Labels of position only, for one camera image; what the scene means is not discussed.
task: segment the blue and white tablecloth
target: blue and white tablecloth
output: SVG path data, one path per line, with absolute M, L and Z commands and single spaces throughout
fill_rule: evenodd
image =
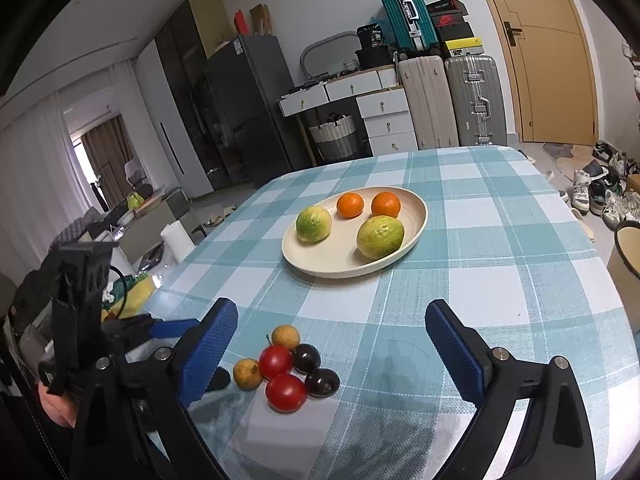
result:
M 307 276 L 282 257 L 303 208 L 363 186 L 421 196 L 428 225 L 395 264 L 368 276 Z M 256 192 L 149 300 L 165 319 L 202 318 L 223 296 L 238 330 L 222 365 L 257 358 L 295 325 L 342 381 L 292 415 L 264 384 L 206 394 L 190 413 L 233 479 L 430 479 L 472 418 L 424 329 L 444 298 L 489 346 L 518 359 L 569 359 L 588 411 L 599 479 L 640 438 L 638 355 L 620 298 L 569 208 L 523 156 L 495 146 L 366 158 L 291 173 Z M 521 401 L 486 478 L 498 478 L 524 418 Z

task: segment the curtain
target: curtain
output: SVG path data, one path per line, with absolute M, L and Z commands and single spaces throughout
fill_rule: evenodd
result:
M 109 207 L 114 207 L 132 191 L 124 165 L 134 158 L 134 154 L 122 116 L 89 130 L 82 136 L 82 144 L 94 173 L 101 177 L 100 186 Z
M 127 126 L 129 138 L 146 177 L 154 189 L 178 186 L 178 179 L 146 109 L 136 74 L 130 60 L 111 65 L 111 82 L 116 90 L 120 113 Z
M 58 106 L 43 99 L 0 132 L 0 272 L 20 283 L 60 231 L 99 207 Z

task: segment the red tomato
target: red tomato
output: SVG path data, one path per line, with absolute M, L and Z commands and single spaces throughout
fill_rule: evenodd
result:
M 296 376 L 276 375 L 265 390 L 269 405 L 280 413 L 292 413 L 299 410 L 306 401 L 305 384 Z
M 284 346 L 267 346 L 260 354 L 258 367 L 262 376 L 270 380 L 278 374 L 289 372 L 293 368 L 293 357 Z

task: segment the desk leg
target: desk leg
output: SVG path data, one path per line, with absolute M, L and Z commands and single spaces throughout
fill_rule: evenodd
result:
M 306 152 L 309 154 L 309 158 L 311 159 L 311 165 L 315 168 L 318 163 L 316 162 L 316 156 L 314 155 L 313 150 L 311 149 L 311 144 L 309 143 L 309 137 L 306 134 L 305 125 L 302 124 L 302 119 L 300 119 L 300 114 L 296 114 L 296 122 L 298 123 L 298 128 L 300 130 L 300 135 L 302 135 L 302 140 L 305 141 Z

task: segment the beige oval plate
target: beige oval plate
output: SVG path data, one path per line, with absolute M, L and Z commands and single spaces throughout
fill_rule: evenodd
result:
M 358 250 L 356 235 L 360 226 L 370 218 L 373 197 L 382 191 L 391 191 L 400 199 L 398 219 L 404 226 L 404 239 L 395 253 L 371 260 Z M 331 215 L 331 234 L 317 244 L 301 242 L 294 221 L 282 239 L 282 254 L 291 265 L 320 278 L 351 278 L 369 274 L 404 256 L 427 225 L 427 205 L 414 192 L 401 187 L 363 187 L 345 192 L 359 194 L 364 200 L 364 211 L 356 218 L 343 218 L 336 209 L 336 203 L 343 193 L 316 204 L 327 209 Z

